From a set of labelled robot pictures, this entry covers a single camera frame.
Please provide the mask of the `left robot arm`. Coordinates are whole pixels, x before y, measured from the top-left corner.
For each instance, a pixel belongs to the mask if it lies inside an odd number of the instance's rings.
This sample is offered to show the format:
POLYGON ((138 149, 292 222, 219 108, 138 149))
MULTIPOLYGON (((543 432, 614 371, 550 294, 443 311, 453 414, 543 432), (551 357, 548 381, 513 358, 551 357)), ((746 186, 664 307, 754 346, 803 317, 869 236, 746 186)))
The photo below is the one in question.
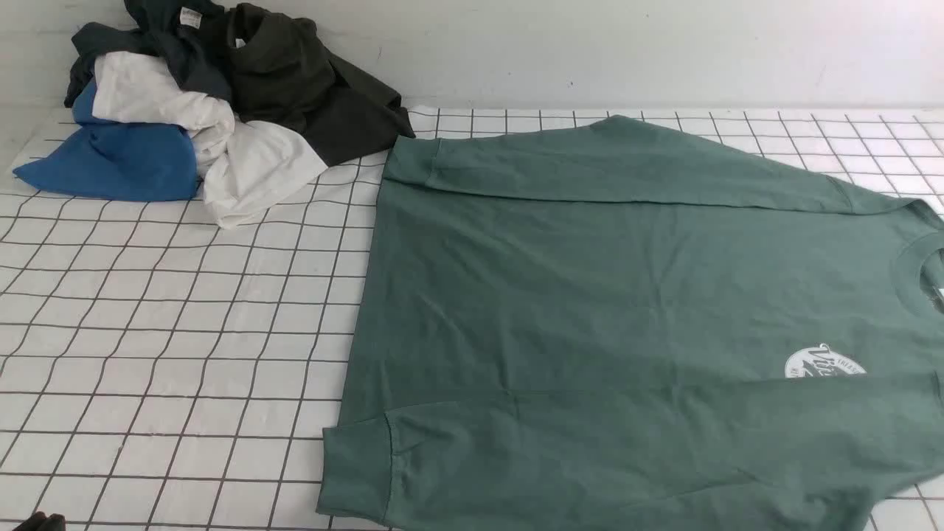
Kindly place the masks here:
POLYGON ((35 512, 26 521, 20 522, 13 531, 65 531, 66 520, 60 514, 47 515, 35 512))

